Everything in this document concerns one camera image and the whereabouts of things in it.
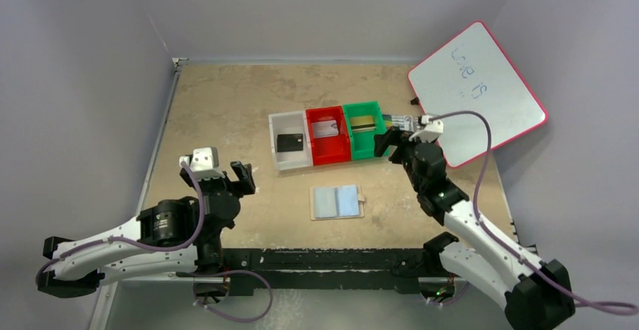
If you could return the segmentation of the marker pen pack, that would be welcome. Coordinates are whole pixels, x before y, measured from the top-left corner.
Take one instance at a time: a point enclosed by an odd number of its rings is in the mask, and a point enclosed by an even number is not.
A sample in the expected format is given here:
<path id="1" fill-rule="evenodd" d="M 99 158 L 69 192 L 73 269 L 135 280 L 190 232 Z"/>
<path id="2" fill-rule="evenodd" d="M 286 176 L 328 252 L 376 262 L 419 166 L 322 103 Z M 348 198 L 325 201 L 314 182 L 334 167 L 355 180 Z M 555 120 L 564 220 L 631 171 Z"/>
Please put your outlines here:
<path id="1" fill-rule="evenodd" d="M 416 132 L 422 128 L 420 116 L 382 114 L 387 129 L 398 127 L 400 130 Z"/>

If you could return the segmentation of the green plastic bin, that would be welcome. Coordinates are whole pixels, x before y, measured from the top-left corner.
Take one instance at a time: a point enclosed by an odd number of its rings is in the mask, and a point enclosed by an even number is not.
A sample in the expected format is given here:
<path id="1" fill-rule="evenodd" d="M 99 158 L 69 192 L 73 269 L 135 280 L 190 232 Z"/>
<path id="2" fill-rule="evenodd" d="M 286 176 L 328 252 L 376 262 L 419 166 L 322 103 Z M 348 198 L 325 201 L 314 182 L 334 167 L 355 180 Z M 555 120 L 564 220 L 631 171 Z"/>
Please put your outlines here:
<path id="1" fill-rule="evenodd" d="M 356 102 L 342 105 L 347 131 L 350 137 L 351 160 L 368 160 L 374 157 L 375 134 L 384 134 L 387 128 L 384 124 L 381 108 L 377 101 Z M 350 129 L 350 117 L 372 115 L 375 118 L 375 131 L 353 133 Z"/>

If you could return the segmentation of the gold credit card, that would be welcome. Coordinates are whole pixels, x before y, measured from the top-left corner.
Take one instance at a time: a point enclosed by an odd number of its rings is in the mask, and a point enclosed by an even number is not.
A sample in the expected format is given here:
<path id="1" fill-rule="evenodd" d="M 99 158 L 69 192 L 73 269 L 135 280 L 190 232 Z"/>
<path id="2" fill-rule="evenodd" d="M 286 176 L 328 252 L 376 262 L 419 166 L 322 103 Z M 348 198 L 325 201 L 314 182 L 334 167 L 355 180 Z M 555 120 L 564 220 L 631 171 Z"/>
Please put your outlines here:
<path id="1" fill-rule="evenodd" d="M 375 131 L 375 118 L 372 115 L 350 117 L 350 129 L 353 133 Z"/>

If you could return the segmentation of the red plastic bin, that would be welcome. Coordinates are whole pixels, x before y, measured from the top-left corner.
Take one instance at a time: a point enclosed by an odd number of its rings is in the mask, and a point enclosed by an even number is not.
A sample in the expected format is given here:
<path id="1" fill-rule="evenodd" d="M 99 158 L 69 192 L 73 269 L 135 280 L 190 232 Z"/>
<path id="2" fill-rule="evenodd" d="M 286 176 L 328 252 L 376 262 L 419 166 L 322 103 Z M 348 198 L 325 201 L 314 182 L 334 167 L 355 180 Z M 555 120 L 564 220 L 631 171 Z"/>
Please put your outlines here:
<path id="1" fill-rule="evenodd" d="M 351 160 L 350 137 L 340 105 L 307 109 L 307 127 L 309 129 L 310 147 L 314 166 L 343 163 Z M 336 120 L 340 133 L 337 136 L 315 139 L 311 124 L 316 121 Z"/>

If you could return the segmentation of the white plastic bin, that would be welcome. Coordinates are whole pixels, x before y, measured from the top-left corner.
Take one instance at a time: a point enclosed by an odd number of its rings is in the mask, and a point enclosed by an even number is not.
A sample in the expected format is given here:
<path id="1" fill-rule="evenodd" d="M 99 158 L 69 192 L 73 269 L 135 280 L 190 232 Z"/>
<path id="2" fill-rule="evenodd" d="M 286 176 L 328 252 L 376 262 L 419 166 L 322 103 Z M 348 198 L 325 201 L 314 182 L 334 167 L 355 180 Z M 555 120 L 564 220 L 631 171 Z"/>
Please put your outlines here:
<path id="1" fill-rule="evenodd" d="M 268 115 L 271 154 L 278 171 L 313 166 L 310 134 L 305 111 Z"/>

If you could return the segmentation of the beige card holder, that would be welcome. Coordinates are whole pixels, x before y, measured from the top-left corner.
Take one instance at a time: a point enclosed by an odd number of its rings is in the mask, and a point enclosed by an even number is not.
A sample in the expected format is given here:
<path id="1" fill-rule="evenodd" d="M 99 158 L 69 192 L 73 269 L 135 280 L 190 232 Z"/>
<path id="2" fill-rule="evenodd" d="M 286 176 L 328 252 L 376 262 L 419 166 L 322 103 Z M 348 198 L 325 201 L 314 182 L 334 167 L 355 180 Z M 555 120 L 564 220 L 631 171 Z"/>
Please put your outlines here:
<path id="1" fill-rule="evenodd" d="M 309 195 L 311 221 L 365 216 L 366 198 L 358 185 L 313 187 Z"/>

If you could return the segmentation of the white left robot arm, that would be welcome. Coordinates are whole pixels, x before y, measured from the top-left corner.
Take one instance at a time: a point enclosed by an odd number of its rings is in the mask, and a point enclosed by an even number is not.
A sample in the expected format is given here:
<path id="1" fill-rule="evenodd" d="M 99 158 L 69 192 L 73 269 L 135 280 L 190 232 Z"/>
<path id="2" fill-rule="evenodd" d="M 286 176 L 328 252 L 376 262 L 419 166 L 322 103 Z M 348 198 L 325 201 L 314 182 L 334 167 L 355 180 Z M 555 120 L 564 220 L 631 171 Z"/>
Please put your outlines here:
<path id="1" fill-rule="evenodd" d="M 256 190 L 252 166 L 231 162 L 237 180 L 225 171 L 181 163 L 180 176 L 195 196 L 166 199 L 122 225 L 83 240 L 48 237 L 38 270 L 40 292 L 77 298 L 100 286 L 158 273 L 195 273 L 214 277 L 226 269 L 221 235 L 235 226 L 240 201 Z"/>

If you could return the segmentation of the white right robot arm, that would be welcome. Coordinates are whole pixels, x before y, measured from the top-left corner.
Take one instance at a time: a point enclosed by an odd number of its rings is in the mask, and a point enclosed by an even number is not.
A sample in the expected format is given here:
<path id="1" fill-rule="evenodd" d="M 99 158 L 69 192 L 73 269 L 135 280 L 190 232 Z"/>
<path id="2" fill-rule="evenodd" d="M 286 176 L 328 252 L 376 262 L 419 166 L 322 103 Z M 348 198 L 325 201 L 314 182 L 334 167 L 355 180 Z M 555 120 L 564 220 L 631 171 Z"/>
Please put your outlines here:
<path id="1" fill-rule="evenodd" d="M 374 155 L 394 146 L 390 162 L 402 165 L 421 209 L 445 228 L 423 245 L 425 269 L 464 278 L 503 310 L 513 329 L 554 329 L 572 317 L 574 300 L 555 288 L 570 289 L 566 267 L 519 246 L 477 212 L 448 178 L 443 150 L 410 135 L 397 127 L 376 134 Z"/>

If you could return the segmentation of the black credit card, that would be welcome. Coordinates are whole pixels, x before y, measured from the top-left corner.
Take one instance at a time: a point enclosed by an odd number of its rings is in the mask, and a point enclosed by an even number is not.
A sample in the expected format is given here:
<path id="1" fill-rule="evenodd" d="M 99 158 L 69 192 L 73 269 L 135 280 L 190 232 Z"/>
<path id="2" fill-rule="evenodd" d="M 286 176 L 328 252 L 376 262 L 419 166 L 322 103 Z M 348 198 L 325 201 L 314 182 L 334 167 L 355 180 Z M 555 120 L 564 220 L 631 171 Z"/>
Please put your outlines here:
<path id="1" fill-rule="evenodd" d="M 276 152 L 286 153 L 304 150 L 304 134 L 303 133 L 284 133 L 278 134 L 276 137 Z"/>

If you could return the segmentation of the silver credit card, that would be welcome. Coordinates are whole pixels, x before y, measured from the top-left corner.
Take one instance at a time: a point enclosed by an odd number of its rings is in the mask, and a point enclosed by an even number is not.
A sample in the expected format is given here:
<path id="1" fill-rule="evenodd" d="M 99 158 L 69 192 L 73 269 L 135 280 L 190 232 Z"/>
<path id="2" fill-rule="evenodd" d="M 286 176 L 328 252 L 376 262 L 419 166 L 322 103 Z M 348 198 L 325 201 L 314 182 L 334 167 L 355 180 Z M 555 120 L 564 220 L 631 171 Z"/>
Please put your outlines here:
<path id="1" fill-rule="evenodd" d="M 311 129 L 315 139 L 333 137 L 340 133 L 339 125 L 336 120 L 313 122 L 311 124 Z"/>

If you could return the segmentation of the pink framed whiteboard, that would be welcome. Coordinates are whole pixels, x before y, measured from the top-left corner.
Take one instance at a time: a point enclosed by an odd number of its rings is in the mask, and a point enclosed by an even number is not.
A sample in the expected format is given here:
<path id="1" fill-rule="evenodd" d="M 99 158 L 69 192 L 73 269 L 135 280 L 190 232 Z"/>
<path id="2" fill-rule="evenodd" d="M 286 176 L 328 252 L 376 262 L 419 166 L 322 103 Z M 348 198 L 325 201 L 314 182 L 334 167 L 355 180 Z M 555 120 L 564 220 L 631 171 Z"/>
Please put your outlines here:
<path id="1" fill-rule="evenodd" d="M 475 21 L 408 72 L 428 115 L 455 112 L 439 137 L 450 167 L 535 130 L 547 111 L 488 26 Z"/>

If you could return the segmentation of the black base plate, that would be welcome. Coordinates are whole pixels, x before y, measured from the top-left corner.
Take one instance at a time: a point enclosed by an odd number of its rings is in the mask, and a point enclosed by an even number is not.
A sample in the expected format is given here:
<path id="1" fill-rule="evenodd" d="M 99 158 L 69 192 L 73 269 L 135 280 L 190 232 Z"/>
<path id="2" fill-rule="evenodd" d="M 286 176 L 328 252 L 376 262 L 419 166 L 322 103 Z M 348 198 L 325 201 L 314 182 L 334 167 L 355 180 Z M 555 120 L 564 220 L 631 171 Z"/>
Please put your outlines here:
<path id="1" fill-rule="evenodd" d="M 222 261 L 199 264 L 181 277 L 221 276 L 232 296 L 256 289 L 390 290 L 439 301 L 464 288 L 422 249 L 227 248 Z"/>

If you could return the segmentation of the aluminium frame rail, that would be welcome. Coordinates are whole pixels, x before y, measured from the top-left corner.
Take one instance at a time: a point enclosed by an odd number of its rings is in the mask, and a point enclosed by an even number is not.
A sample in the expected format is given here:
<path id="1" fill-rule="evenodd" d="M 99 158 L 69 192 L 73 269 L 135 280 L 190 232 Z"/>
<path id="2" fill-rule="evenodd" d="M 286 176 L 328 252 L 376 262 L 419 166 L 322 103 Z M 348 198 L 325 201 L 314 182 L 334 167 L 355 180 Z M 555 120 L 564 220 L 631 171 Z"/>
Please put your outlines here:
<path id="1" fill-rule="evenodd" d="M 443 300 L 454 296 L 445 277 L 461 277 L 492 298 L 514 329 L 553 329 L 575 307 L 551 286 L 567 278 L 556 261 L 531 255 L 527 263 L 506 257 L 515 278 L 508 286 L 488 261 L 449 233 L 422 249 L 250 249 L 228 248 L 218 264 L 189 264 L 184 255 L 142 255 L 100 270 L 102 283 L 174 273 L 184 279 L 218 277 L 215 296 L 250 296 L 256 289 L 393 290 Z"/>

